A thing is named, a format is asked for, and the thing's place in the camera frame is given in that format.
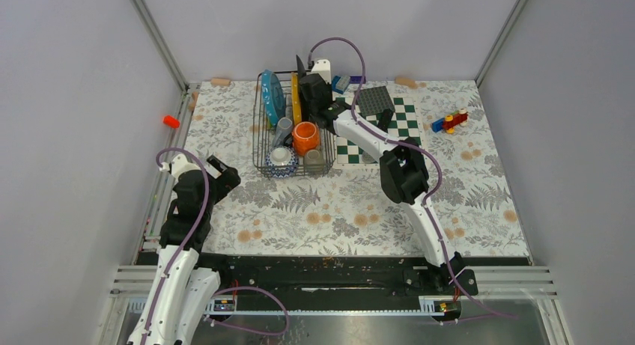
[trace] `gray cup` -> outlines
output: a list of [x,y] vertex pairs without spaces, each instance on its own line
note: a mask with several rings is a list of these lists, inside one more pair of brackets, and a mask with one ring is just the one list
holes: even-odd
[[292,130],[294,130],[294,122],[287,117],[280,118],[276,127],[276,134],[273,136],[272,147],[280,147]]
[[311,149],[304,155],[304,168],[309,173],[321,173],[324,170],[325,164],[322,152],[319,150]]

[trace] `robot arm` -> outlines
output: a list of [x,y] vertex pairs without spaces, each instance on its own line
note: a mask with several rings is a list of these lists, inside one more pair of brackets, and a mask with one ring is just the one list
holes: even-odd
[[[218,272],[194,267],[203,241],[210,232],[214,204],[240,184],[240,177],[236,169],[229,168],[215,156],[208,158],[207,162],[220,172],[218,177],[202,172],[196,164],[188,162],[183,154],[176,155],[169,164],[162,164],[161,171],[169,171],[177,179],[173,188],[177,198],[171,202],[167,219],[161,227],[159,262],[148,299],[154,299],[157,291],[159,296],[154,303],[148,302],[144,308],[133,333],[128,337],[127,345],[189,345],[205,306],[220,287]],[[210,185],[207,204],[203,204],[203,174]],[[205,208],[204,215],[195,233],[181,249],[180,245],[192,229],[201,208]],[[165,273],[175,254],[177,256],[173,264]]]
[[[355,121],[350,111],[342,112],[333,121],[333,129],[336,135],[357,144],[359,148],[380,163],[383,191],[388,195],[391,201],[399,203],[401,209],[403,209],[408,216],[410,223],[412,223],[421,241],[426,260],[434,266],[441,266],[441,264],[446,261],[441,252],[441,246],[437,239],[438,236],[422,205],[423,197],[428,190],[428,171],[425,169],[422,155],[409,148],[395,146],[375,138],[366,131],[366,129],[363,129],[359,125],[360,123],[365,124],[386,139],[393,141],[400,140],[377,128],[362,117],[358,117]],[[409,164],[410,162],[414,163],[417,161],[419,161],[420,164],[408,168],[408,166],[411,165]],[[426,206],[431,211],[435,222],[440,224],[430,198],[427,199]],[[452,244],[447,242],[446,248],[449,254],[455,253],[455,248]]]
[[[425,208],[430,210],[437,224],[439,220],[430,199],[427,199],[425,205],[422,204],[425,193],[428,191],[428,170],[425,167],[423,155],[408,147],[382,141],[366,129],[373,130],[386,140],[402,141],[413,145],[416,145],[416,142],[410,138],[400,140],[391,136],[362,117],[353,118],[350,105],[341,100],[332,101],[331,87],[320,74],[306,74],[300,79],[299,88],[303,109],[309,111],[312,120],[320,128],[352,141],[380,163],[383,192],[391,201],[400,204],[404,209],[419,236],[429,265],[437,267],[446,278],[445,272],[441,269],[446,262],[441,244]],[[461,256],[455,252],[447,239],[443,241],[446,242],[448,253],[455,254],[456,261],[451,261],[452,267],[461,267]],[[458,274],[460,271],[461,269],[456,269],[455,273]]]

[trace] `green and white checkerboard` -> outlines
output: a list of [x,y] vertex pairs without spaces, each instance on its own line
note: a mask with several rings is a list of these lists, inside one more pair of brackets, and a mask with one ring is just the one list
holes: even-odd
[[[339,97],[339,100],[345,100],[350,104],[353,98]],[[395,104],[395,113],[388,125],[388,134],[398,136],[399,138],[413,137],[419,145],[422,145],[422,137],[420,125],[416,115],[414,101],[411,98],[392,98]],[[377,115],[369,115],[365,119],[377,125]],[[336,137],[335,148],[337,157],[335,159],[334,168],[378,168],[376,162],[364,162],[364,157],[359,149],[352,141],[343,137]]]

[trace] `blue patterned plate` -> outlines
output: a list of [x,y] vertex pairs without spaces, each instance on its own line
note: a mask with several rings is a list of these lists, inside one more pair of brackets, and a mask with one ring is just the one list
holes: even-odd
[[269,122],[272,126],[276,126],[278,120],[285,116],[287,103],[278,76],[270,70],[262,73],[262,101]]
[[[271,160],[272,153],[274,151],[279,151],[280,149],[285,149],[287,151],[286,152],[287,156],[282,157],[282,158],[285,158],[284,164],[279,164],[279,163],[274,164],[274,161]],[[267,167],[269,167],[269,172],[274,178],[286,178],[291,176],[293,173],[295,173],[298,167],[299,160],[293,148],[276,147],[276,148],[273,148],[269,152],[269,154],[267,154],[267,157],[265,158],[264,162],[267,165]]]

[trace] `glass panel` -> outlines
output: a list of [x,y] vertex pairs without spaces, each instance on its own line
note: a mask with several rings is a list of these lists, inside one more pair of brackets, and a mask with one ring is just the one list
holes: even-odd
[[[462,301],[462,318],[483,314],[483,310]],[[292,316],[289,331],[281,337],[263,337],[201,322],[192,345],[214,344],[548,344],[538,308],[529,300],[487,301],[498,311],[517,314],[519,320],[490,318],[458,325],[439,326],[430,317],[413,316]],[[118,344],[139,321],[139,314],[126,315]],[[238,316],[226,320],[234,325],[265,331],[279,331],[284,317]]]

